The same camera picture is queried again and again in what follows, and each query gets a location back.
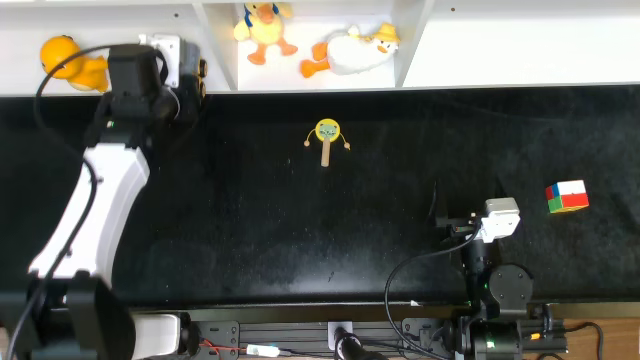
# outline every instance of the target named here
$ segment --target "yellow hat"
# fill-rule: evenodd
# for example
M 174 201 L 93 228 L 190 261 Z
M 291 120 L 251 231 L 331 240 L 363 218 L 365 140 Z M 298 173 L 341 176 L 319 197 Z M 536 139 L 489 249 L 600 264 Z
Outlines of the yellow hat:
M 389 23 L 382 24 L 382 26 L 380 26 L 380 30 L 373 34 L 373 37 L 382 41 L 400 42 L 400 39 L 396 35 L 396 27 Z

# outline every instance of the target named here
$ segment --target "stuffed duck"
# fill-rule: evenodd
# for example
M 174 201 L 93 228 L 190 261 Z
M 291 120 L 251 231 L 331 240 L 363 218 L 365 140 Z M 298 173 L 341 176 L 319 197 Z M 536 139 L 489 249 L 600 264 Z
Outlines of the stuffed duck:
M 80 51 L 80 47 L 71 37 L 66 35 L 53 37 L 47 40 L 40 49 L 42 68 L 49 73 L 64 59 L 78 51 Z M 83 55 L 71 60 L 64 68 L 56 71 L 53 77 L 66 79 L 69 85 L 76 90 L 105 92 L 109 87 L 106 73 L 108 67 L 107 60 L 102 56 L 90 58 Z
M 238 41 L 251 38 L 258 44 L 258 50 L 249 55 L 249 61 L 256 65 L 264 65 L 265 54 L 269 45 L 278 44 L 282 55 L 293 55 L 298 51 L 294 45 L 288 44 L 284 39 L 284 23 L 280 15 L 290 18 L 293 15 L 291 5 L 284 3 L 258 3 L 244 4 L 245 16 L 233 30 L 233 36 Z
M 327 42 L 314 45 L 315 62 L 304 60 L 300 64 L 300 72 L 305 78 L 329 69 L 338 75 L 357 74 L 391 59 L 399 43 L 396 28 L 391 24 L 382 24 L 380 30 L 370 37 L 360 35 L 360 30 L 354 25 L 347 33 L 336 33 Z

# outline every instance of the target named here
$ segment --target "plush toy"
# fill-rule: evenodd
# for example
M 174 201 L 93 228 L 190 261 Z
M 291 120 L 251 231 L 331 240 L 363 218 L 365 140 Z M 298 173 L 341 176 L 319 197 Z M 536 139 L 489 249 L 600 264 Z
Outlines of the plush toy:
M 78 51 L 80 47 L 69 36 L 56 36 L 47 40 L 40 49 L 40 61 L 44 71 L 49 73 L 56 65 Z M 93 59 L 83 55 L 56 71 L 53 77 L 66 79 L 76 90 L 105 92 L 109 87 L 106 74 L 108 67 L 107 60 L 102 56 Z
M 249 61 L 256 65 L 266 62 L 265 53 L 269 45 L 278 44 L 282 55 L 293 55 L 298 51 L 296 46 L 288 44 L 284 37 L 284 23 L 280 15 L 290 18 L 293 15 L 291 5 L 284 3 L 245 3 L 245 15 L 233 30 L 238 41 L 251 38 L 258 44 L 258 50 L 249 55 Z
M 329 69 L 338 75 L 357 74 L 391 59 L 399 43 L 396 28 L 391 24 L 382 24 L 380 30 L 370 37 L 361 36 L 354 25 L 347 33 L 336 33 L 327 42 L 314 45 L 313 59 L 316 62 L 304 60 L 300 64 L 300 72 L 305 78 Z
M 344 148 L 347 150 L 351 150 L 351 144 L 347 142 L 347 139 L 344 138 L 344 135 L 340 132 L 340 125 L 333 119 L 322 119 L 317 124 L 316 127 L 309 132 L 307 135 L 307 140 L 304 141 L 304 146 L 309 147 L 311 142 L 309 142 L 309 137 L 311 134 L 316 133 L 316 137 L 318 140 L 322 141 L 322 157 L 320 158 L 320 165 L 322 167 L 329 166 L 329 153 L 331 151 L 331 143 L 338 140 L 338 137 L 342 136 L 342 141 L 344 141 Z

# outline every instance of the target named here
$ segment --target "wooden handle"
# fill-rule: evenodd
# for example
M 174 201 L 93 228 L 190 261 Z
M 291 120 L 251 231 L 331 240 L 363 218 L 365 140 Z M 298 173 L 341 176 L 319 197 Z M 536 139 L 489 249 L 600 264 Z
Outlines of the wooden handle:
M 331 140 L 326 136 L 322 141 L 322 160 L 320 161 L 320 165 L 329 167 L 329 152 L 331 152 Z

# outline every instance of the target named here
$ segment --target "green cube face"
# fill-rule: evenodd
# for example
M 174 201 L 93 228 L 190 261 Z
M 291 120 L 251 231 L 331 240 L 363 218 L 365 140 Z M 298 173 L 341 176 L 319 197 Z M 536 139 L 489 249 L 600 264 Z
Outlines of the green cube face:
M 554 213 L 562 210 L 562 197 L 556 196 L 552 200 L 548 200 L 549 203 L 549 212 Z

